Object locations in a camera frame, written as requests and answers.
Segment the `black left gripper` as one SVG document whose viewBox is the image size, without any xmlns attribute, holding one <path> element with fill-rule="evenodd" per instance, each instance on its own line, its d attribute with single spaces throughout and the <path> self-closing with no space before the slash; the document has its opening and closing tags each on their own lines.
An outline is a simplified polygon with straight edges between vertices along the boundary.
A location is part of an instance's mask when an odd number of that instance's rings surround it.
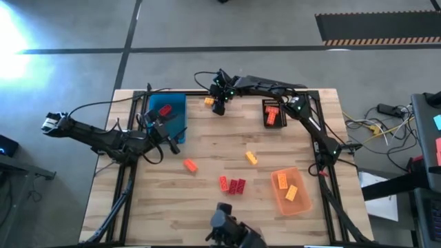
<svg viewBox="0 0 441 248">
<path fill-rule="evenodd" d="M 178 117 L 178 114 L 169 114 L 166 116 L 159 116 L 154 110 L 149 110 L 144 114 L 144 126 L 146 129 L 145 143 L 150 145 L 159 145 L 160 143 L 169 143 L 171 141 L 169 133 L 163 121 L 171 121 Z M 185 132 L 187 128 L 184 127 L 172 140 L 176 143 L 185 142 Z"/>
</svg>

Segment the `blue plastic bin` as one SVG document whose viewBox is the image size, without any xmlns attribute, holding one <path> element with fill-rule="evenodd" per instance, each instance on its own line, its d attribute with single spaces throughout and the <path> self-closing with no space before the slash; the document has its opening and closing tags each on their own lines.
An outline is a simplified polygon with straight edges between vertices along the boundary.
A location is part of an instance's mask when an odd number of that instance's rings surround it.
<svg viewBox="0 0 441 248">
<path fill-rule="evenodd" d="M 149 99 L 148 110 L 158 113 L 164 105 L 171 105 L 171 114 L 178 114 L 178 117 L 165 122 L 165 127 L 171 137 L 175 136 L 184 127 L 187 127 L 187 97 L 180 93 L 153 94 Z"/>
</svg>

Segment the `orange translucent plastic bin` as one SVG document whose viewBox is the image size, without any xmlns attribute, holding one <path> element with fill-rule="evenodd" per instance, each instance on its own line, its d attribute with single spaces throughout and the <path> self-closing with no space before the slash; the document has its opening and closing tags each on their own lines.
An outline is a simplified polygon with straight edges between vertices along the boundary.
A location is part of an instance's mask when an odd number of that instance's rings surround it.
<svg viewBox="0 0 441 248">
<path fill-rule="evenodd" d="M 278 188 L 277 175 L 286 174 L 288 187 L 294 185 L 298 188 L 295 199 L 291 202 L 285 199 L 287 189 Z M 309 211 L 312 208 L 311 199 L 307 193 L 302 174 L 297 167 L 291 167 L 271 173 L 271 185 L 273 187 L 276 203 L 282 215 L 292 216 Z"/>
</svg>

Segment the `grey desk bar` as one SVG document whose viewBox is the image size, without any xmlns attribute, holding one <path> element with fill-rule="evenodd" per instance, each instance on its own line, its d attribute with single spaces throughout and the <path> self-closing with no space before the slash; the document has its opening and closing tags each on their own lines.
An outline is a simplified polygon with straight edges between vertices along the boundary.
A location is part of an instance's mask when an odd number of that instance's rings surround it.
<svg viewBox="0 0 441 248">
<path fill-rule="evenodd" d="M 56 172 L 52 172 L 35 165 L 24 163 L 16 158 L 0 155 L 0 171 L 14 172 L 19 174 L 34 174 L 44 177 L 46 180 L 53 180 Z"/>
</svg>

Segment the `black power adapter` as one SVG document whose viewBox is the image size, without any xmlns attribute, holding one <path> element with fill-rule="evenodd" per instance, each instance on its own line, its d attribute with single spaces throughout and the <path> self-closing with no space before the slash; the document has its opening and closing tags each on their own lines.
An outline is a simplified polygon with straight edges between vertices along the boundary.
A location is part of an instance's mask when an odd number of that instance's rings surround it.
<svg viewBox="0 0 441 248">
<path fill-rule="evenodd" d="M 402 112 L 398 106 L 379 103 L 376 107 L 376 110 L 378 113 L 385 114 L 388 116 L 393 116 L 397 118 L 400 118 L 402 116 Z"/>
</svg>

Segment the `black hazard-striped floor mat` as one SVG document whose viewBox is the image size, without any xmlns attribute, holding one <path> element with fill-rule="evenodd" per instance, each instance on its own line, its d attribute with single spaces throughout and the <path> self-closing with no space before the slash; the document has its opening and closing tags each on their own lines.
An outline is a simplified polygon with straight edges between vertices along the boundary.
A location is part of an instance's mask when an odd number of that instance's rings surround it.
<svg viewBox="0 0 441 248">
<path fill-rule="evenodd" d="M 315 15 L 325 46 L 441 43 L 441 11 Z"/>
</svg>

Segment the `black electronic device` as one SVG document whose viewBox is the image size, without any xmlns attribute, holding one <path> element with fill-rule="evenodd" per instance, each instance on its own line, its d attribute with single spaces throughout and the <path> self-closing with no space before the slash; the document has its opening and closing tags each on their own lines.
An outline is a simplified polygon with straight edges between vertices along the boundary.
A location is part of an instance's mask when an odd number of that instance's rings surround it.
<svg viewBox="0 0 441 248">
<path fill-rule="evenodd" d="M 13 157 L 19 148 L 18 142 L 0 135 L 0 155 Z"/>
</svg>

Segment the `white paper sheet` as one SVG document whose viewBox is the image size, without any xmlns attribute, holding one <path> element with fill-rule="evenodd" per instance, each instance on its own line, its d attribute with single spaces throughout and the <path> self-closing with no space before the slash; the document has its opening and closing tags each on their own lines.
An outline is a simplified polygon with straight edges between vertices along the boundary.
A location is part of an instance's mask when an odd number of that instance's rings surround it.
<svg viewBox="0 0 441 248">
<path fill-rule="evenodd" d="M 361 187 L 367 187 L 387 180 L 386 178 L 376 176 L 368 172 L 359 172 L 358 178 Z M 365 205 L 367 213 L 371 216 L 376 216 L 395 222 L 399 221 L 396 195 L 386 196 L 375 200 L 366 200 Z"/>
</svg>

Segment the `black stand leg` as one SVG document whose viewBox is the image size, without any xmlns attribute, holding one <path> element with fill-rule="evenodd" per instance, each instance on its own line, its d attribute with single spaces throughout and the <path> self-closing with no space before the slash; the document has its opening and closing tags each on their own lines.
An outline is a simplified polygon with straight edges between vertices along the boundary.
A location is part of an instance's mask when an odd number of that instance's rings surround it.
<svg viewBox="0 0 441 248">
<path fill-rule="evenodd" d="M 403 192 L 410 192 L 416 188 L 429 188 L 427 177 L 422 172 L 404 174 L 386 181 L 363 187 L 362 194 L 364 200 L 369 201 Z"/>
</svg>

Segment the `grey side table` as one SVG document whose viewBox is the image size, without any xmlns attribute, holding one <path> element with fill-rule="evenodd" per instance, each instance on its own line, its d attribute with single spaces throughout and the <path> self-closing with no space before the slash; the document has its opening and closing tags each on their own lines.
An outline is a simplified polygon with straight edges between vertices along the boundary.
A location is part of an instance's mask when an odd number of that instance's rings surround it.
<svg viewBox="0 0 441 248">
<path fill-rule="evenodd" d="M 437 165 L 435 155 L 435 140 L 441 137 L 441 131 L 437 130 L 433 121 L 434 116 L 441 114 L 441 106 L 429 105 L 424 94 L 412 94 L 411 104 L 416 119 L 429 188 L 441 193 L 441 167 Z"/>
</svg>

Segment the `dark storage cabinet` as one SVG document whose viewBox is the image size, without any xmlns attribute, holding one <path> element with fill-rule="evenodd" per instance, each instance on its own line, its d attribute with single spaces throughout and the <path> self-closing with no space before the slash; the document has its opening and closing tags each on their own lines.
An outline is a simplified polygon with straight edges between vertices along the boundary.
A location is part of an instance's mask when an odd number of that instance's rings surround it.
<svg viewBox="0 0 441 248">
<path fill-rule="evenodd" d="M 418 247 L 441 248 L 441 194 L 417 188 L 410 197 Z"/>
</svg>

